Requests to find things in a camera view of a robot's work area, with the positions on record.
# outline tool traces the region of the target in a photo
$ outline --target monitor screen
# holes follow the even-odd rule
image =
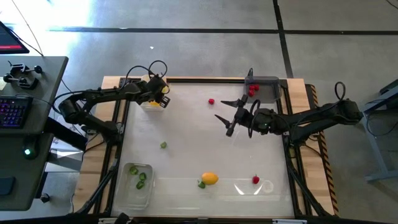
[[[26,54],[29,50],[0,22],[0,54]]]

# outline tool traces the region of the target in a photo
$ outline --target rgb keyboard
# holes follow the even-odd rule
[[[0,96],[0,128],[23,128],[32,100],[28,96]]]

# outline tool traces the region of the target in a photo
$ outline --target metal stand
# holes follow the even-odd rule
[[[39,188],[37,189],[35,198],[40,199],[43,203],[50,201],[50,196],[46,193],[43,193],[44,183],[47,179],[47,172],[43,173],[42,179],[40,180]]]
[[[398,98],[398,86],[395,86],[394,88],[390,89],[389,91],[385,92],[381,96],[379,96],[377,99],[370,101],[367,103],[364,107],[363,110],[363,115],[364,118],[362,119],[362,123],[365,127],[366,134],[368,135],[368,139],[371,143],[374,157],[376,158],[377,164],[380,168],[380,172],[377,174],[372,174],[367,177],[365,177],[365,180],[370,182],[370,181],[375,181],[375,180],[382,180],[382,179],[388,179],[391,177],[398,177],[398,170],[388,170],[386,163],[384,162],[383,156],[380,152],[379,146],[377,145],[377,141],[375,136],[373,136],[367,129],[368,125],[368,119],[369,115],[380,108],[381,106],[384,106],[388,102],[397,99]]]

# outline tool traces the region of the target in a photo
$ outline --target concrete floor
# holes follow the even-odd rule
[[[397,0],[390,1],[398,5]],[[105,75],[124,75],[133,65],[157,59],[167,62],[173,76],[243,77],[253,67],[255,75],[286,77],[277,34],[46,31],[48,26],[277,29],[272,0],[15,2],[44,54],[70,58],[64,80],[72,90],[96,88]],[[279,6],[285,29],[398,30],[398,10],[385,0],[279,0]],[[3,0],[0,11],[0,21],[17,24],[15,31],[36,46],[11,1]],[[336,101],[333,85],[343,81],[346,97],[363,106],[398,77],[396,35],[286,35],[286,39],[294,77],[314,84],[320,103]],[[375,184],[364,180],[378,168],[363,127],[335,126],[325,132],[341,216],[398,223],[398,179]],[[396,137],[394,131],[390,138]],[[383,150],[389,150],[391,166],[398,164],[394,149]],[[45,189],[56,200],[34,202],[26,212],[0,212],[0,219],[68,213],[76,180],[77,174],[49,174]],[[61,181],[68,184],[55,184]]]

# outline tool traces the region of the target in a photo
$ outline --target lemon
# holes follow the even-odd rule
[[[218,181],[218,176],[212,172],[205,172],[201,175],[201,181],[206,185],[215,184]]]

